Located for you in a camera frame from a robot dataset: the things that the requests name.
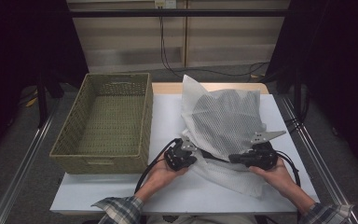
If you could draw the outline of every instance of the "hand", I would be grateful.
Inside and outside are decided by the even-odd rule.
[[[282,158],[278,158],[276,166],[270,170],[265,171],[255,166],[249,167],[249,170],[264,177],[283,197],[289,199],[302,215],[315,204],[315,201],[293,181]]]
[[[135,193],[135,196],[140,198],[143,202],[149,199],[154,193],[169,185],[177,176],[184,175],[188,168],[183,168],[175,172],[164,160],[162,154],[158,158],[156,165],[150,170],[148,178],[144,185]]]

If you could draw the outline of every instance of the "electrical outlet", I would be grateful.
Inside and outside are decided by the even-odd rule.
[[[165,0],[165,8],[175,9],[176,0]]]
[[[165,8],[165,0],[155,0],[155,8]]]

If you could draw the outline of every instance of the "white wall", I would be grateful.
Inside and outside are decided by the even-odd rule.
[[[154,8],[148,0],[67,0],[71,10]],[[177,0],[178,8],[287,8],[288,0]],[[269,61],[283,18],[163,18],[171,67]],[[74,19],[90,71],[162,68],[159,18]]]

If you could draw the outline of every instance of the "woven basket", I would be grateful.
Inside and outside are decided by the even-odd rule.
[[[142,173],[152,108],[149,74],[87,74],[50,157],[68,174]]]

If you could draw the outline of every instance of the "plaid shirt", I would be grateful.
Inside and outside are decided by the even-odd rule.
[[[93,206],[106,212],[99,224],[135,224],[140,222],[144,204],[135,196],[129,198],[105,198]],[[353,205],[323,206],[314,204],[299,224],[342,224],[351,216]]]

